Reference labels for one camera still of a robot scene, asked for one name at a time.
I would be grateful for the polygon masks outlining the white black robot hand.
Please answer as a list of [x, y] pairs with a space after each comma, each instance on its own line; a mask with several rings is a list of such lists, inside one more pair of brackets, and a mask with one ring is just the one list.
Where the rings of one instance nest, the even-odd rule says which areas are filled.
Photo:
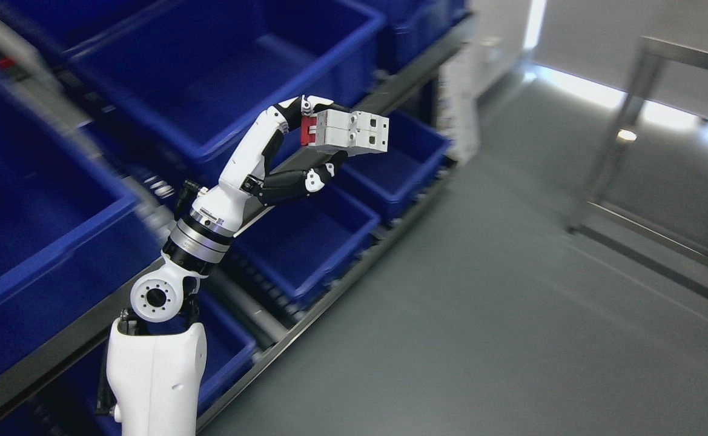
[[257, 197], [265, 206], [303, 199], [318, 193], [342, 170], [348, 155], [330, 154], [320, 165], [300, 170], [273, 172], [285, 136], [302, 126], [303, 118], [324, 110], [350, 110], [326, 97], [298, 96], [274, 103], [262, 111], [241, 138], [221, 171], [214, 190], [241, 205]]

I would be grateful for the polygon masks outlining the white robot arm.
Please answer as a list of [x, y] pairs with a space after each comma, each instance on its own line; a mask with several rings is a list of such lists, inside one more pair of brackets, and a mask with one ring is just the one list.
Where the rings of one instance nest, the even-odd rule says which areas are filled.
[[243, 226], [251, 193], [219, 182], [193, 191], [162, 246], [162, 264], [137, 279], [113, 320], [104, 378], [123, 435], [193, 435], [207, 332], [199, 289]]

